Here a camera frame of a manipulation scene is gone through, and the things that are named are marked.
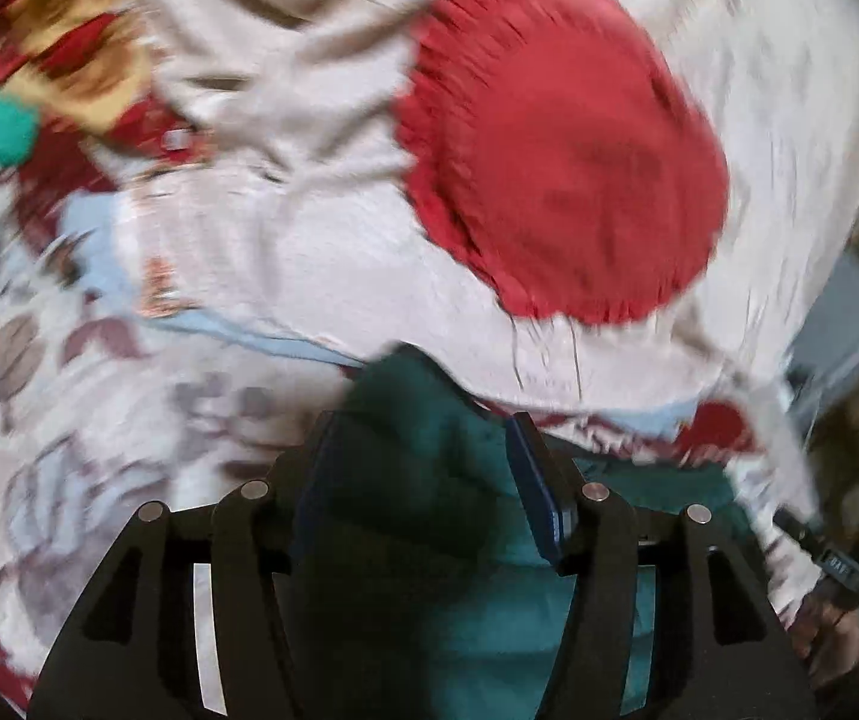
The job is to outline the person's right hand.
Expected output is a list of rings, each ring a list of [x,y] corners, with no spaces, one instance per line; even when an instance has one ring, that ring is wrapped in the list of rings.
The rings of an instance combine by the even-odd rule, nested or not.
[[[859,610],[841,610],[815,592],[807,593],[788,634],[813,689],[859,667]]]

